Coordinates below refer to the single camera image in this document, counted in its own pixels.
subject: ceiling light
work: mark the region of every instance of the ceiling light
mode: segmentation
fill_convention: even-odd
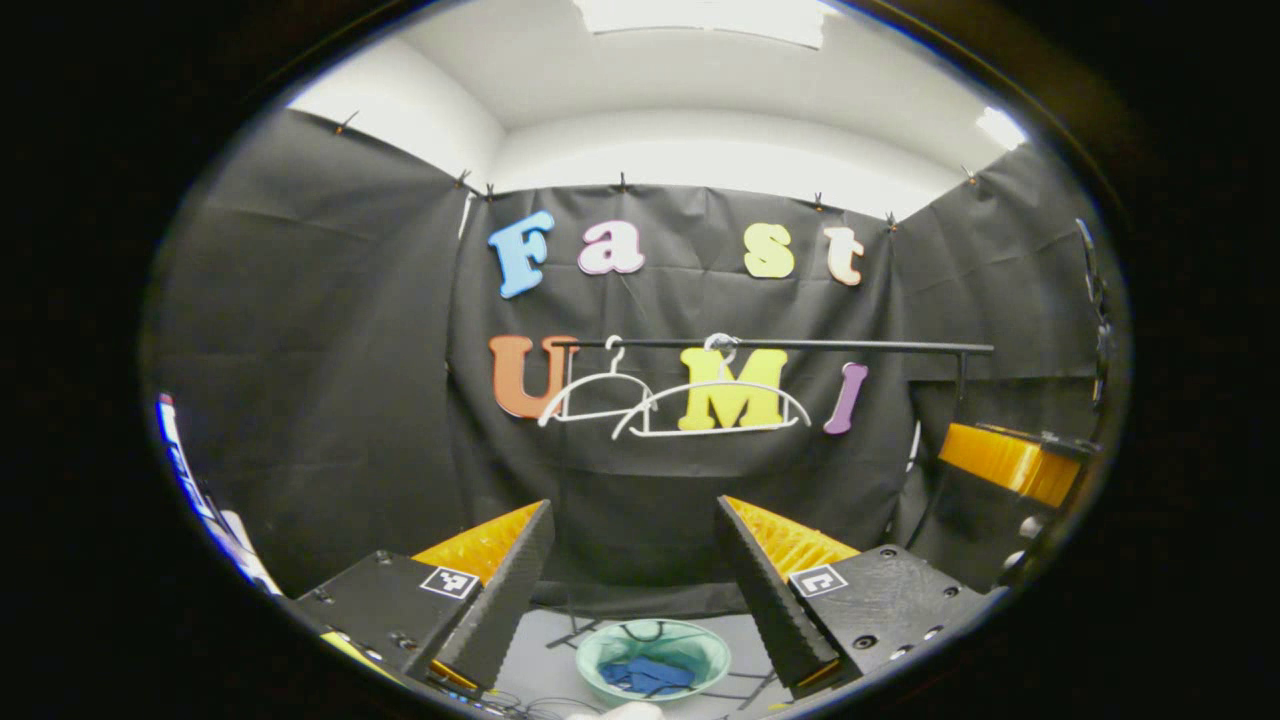
[[[573,0],[593,33],[692,28],[741,32],[822,47],[822,23],[836,13],[820,0]]]
[[[1002,110],[987,108],[978,118],[978,127],[987,131],[992,140],[998,142],[1005,150],[1012,150],[1027,142],[1027,135]]]

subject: white ceiling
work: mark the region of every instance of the white ceiling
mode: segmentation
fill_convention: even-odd
[[[927,50],[849,12],[822,50],[692,29],[589,33],[572,0],[470,0],[402,38],[509,132],[594,113],[714,109],[823,123],[970,170],[1004,154],[987,102]]]

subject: white wall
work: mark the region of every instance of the white wall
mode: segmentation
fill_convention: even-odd
[[[964,176],[831,126],[717,110],[626,111],[508,133],[495,191],[563,184],[694,184],[813,200],[906,218]]]
[[[906,218],[964,177],[831,126],[724,110],[645,110],[506,132],[439,67],[401,40],[352,58],[289,108],[344,122],[497,192],[628,183],[723,187]]]
[[[289,108],[389,142],[484,187],[506,133],[497,119],[421,53],[402,40],[381,42],[305,88]]]

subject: green bowl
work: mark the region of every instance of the green bowl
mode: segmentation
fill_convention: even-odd
[[[600,665],[630,662],[645,656],[657,662],[684,667],[694,674],[690,689],[645,697],[616,688],[600,676]],[[609,705],[625,702],[671,702],[695,696],[728,673],[732,655],[716,633],[680,620],[627,620],[602,628],[577,647],[577,671]]]

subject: white clothes hanger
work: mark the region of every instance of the white clothes hanger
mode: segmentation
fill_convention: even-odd
[[[719,346],[719,347],[728,346],[728,348],[730,348],[728,357],[724,357],[723,360],[721,360],[721,365],[719,365],[719,370],[718,370],[719,379],[717,379],[717,380],[704,380],[704,382],[700,382],[700,383],[687,383],[687,384],[682,384],[682,386],[676,386],[673,388],[667,388],[667,389],[659,392],[658,395],[646,396],[635,407],[632,407],[631,410],[625,411],[626,414],[623,415],[622,420],[620,420],[618,424],[617,424],[617,427],[613,428],[612,439],[618,439],[618,434],[622,433],[622,428],[627,427],[627,423],[631,421],[631,418],[636,416],[636,414],[640,414],[640,413],[643,413],[643,416],[641,416],[641,428],[643,429],[637,430],[636,428],[631,428],[631,433],[635,434],[635,436],[639,436],[639,437],[714,436],[714,434],[723,434],[723,433],[746,433],[746,432],[755,432],[755,430],[776,430],[778,428],[788,428],[788,427],[796,424],[796,421],[799,421],[801,419],[804,420],[805,425],[810,425],[810,427],[813,425],[813,423],[809,420],[809,413],[805,411],[804,405],[800,405],[799,400],[796,400],[795,397],[791,397],[791,395],[788,395],[787,392],[782,391],[781,388],[776,388],[773,386],[767,386],[767,384],[760,384],[760,383],[749,383],[749,382],[744,382],[744,380],[726,380],[724,379],[724,368],[727,368],[728,364],[733,361],[733,356],[737,355],[737,338],[736,337],[731,337],[731,336],[727,336],[724,333],[714,333],[714,334],[712,334],[710,337],[707,338],[707,342],[703,343],[703,350],[705,350],[705,351],[709,352],[710,350],[713,350],[713,346]],[[753,388],[765,389],[765,391],[772,392],[773,395],[777,395],[778,397],[781,397],[783,400],[783,402],[782,402],[782,421],[781,423],[771,423],[768,425],[750,425],[750,427],[746,427],[746,428],[744,428],[744,427],[736,427],[736,428],[709,428],[709,429],[705,429],[705,430],[653,430],[653,429],[649,429],[649,411],[657,409],[657,401],[658,401],[658,398],[666,397],[668,395],[675,395],[677,392],[689,392],[689,391],[695,389],[695,388],[712,387],[712,386],[753,387]],[[792,405],[795,405],[795,409],[800,414],[797,418],[792,418],[791,414],[790,414],[790,407]]]
[[[604,348],[605,350],[613,350],[613,343],[614,342],[620,342],[622,338],[618,337],[618,336],[616,336],[616,334],[609,336],[609,340],[604,341]],[[627,410],[605,410],[605,411],[602,411],[602,413],[584,413],[582,415],[570,415],[568,414],[568,396],[570,396],[570,393],[573,392],[575,389],[582,387],[584,384],[591,383],[591,382],[595,382],[595,380],[603,380],[603,379],[607,379],[607,378],[617,378],[617,379],[622,379],[622,380],[631,380],[631,382],[639,384],[641,388],[644,388],[644,395],[643,395],[641,402],[650,401],[653,398],[653,391],[649,389],[649,386],[645,384],[644,380],[641,380],[640,378],[636,378],[634,375],[627,375],[625,373],[620,373],[618,372],[618,360],[622,360],[622,356],[626,355],[626,354],[627,354],[627,348],[626,347],[618,347],[618,354],[614,355],[613,356],[613,361],[609,363],[609,372],[608,373],[596,373],[594,375],[588,375],[585,378],[579,378],[579,379],[568,383],[563,388],[561,388],[561,391],[557,392],[554,397],[552,397],[550,402],[547,404],[547,407],[543,410],[541,416],[538,418],[538,427],[545,428],[547,423],[549,420],[552,420],[552,419],[559,420],[561,423],[573,423],[573,421],[577,421],[577,420],[594,420],[596,418],[611,418],[611,416],[614,416],[614,415],[623,415],[623,414],[626,414]],[[570,366],[568,372],[570,372],[570,377],[572,377],[572,374],[573,374],[572,365]],[[559,413],[554,413],[556,406],[558,406],[558,405],[561,405],[561,411]]]

